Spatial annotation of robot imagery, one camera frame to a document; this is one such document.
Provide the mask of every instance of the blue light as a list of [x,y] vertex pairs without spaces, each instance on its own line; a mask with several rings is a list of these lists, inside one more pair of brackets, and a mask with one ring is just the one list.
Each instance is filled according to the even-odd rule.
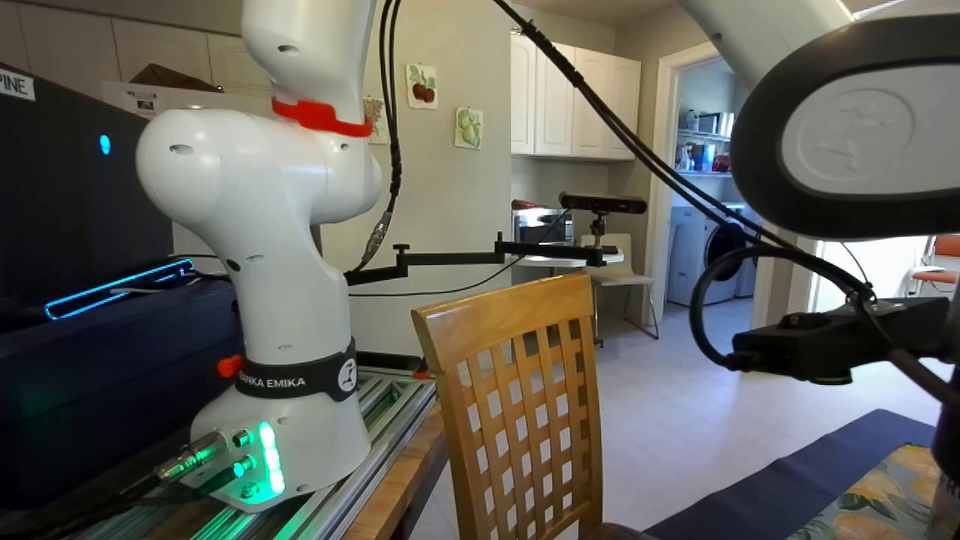
[[96,138],[96,144],[100,144],[100,156],[111,156],[111,153],[115,153],[115,138],[111,138],[111,136],[102,131],[102,136]]
[[141,269],[141,272],[132,272],[132,276],[122,276],[122,279],[96,285],[96,289],[83,289],[83,292],[70,295],[70,296],[47,300],[47,304],[42,305],[42,312],[47,315],[47,320],[74,318],[74,315],[83,315],[83,312],[90,312],[90,309],[100,309],[100,305],[107,305],[107,304],[116,304],[116,300],[125,296],[122,292],[111,292],[111,289],[132,285],[132,283],[144,283],[144,279],[149,279],[149,276],[155,279],[155,276],[166,276],[169,269],[187,272],[188,268],[192,268],[188,259],[178,259],[178,262],[169,262],[169,264],[159,264],[159,268],[149,268],[149,269]]

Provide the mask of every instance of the red band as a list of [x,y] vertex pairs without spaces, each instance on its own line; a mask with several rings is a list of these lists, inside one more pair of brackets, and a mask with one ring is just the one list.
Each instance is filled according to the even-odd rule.
[[347,138],[370,138],[373,136],[373,120],[365,122],[343,122],[335,118],[335,108],[329,102],[280,102],[274,100],[274,110],[280,118],[296,120],[305,129],[318,129],[318,131],[338,131]]

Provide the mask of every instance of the cabinet door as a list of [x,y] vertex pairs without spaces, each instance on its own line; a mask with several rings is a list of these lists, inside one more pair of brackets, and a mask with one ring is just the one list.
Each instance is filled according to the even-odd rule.
[[30,72],[22,4],[0,4],[0,64]]
[[[635,131],[638,110],[638,64],[627,56],[606,56],[606,106]],[[634,158],[634,153],[610,129],[604,131],[604,153],[612,158]]]
[[510,33],[510,150],[536,153],[536,45]]
[[547,56],[536,56],[536,153],[569,156],[574,84]]
[[248,56],[243,39],[208,35],[210,39],[210,82],[233,94],[271,95],[267,72]]
[[116,82],[111,22],[22,7],[30,72],[100,100],[102,82]]
[[115,22],[115,33],[122,82],[132,82],[149,64],[210,82],[203,33],[135,22]]
[[[593,88],[600,100],[606,100],[612,88],[612,72],[604,54],[575,49],[574,52],[575,72]],[[574,156],[606,156],[610,125],[596,118],[590,102],[574,91]]]
[[[610,110],[635,129],[638,64],[596,52],[575,52],[575,69]],[[583,95],[574,102],[574,153],[593,158],[634,156]]]

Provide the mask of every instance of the floor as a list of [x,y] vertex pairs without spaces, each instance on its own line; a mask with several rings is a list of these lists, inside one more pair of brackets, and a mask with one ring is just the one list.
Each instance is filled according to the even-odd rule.
[[[707,331],[720,351],[729,347],[731,332],[747,331],[747,320],[747,300],[707,309]],[[660,332],[655,341],[614,315],[604,318],[600,415],[610,522],[650,529],[872,408],[928,424],[939,416],[937,403],[889,364],[857,370],[854,385],[815,388],[707,364],[691,338],[683,309],[669,309]],[[949,366],[934,359],[930,370],[949,378]],[[456,536],[448,471],[415,536]]]

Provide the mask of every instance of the black monitor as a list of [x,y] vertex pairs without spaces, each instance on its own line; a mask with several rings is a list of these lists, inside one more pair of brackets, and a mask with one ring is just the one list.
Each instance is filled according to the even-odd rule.
[[135,173],[144,125],[0,64],[0,318],[170,255]]

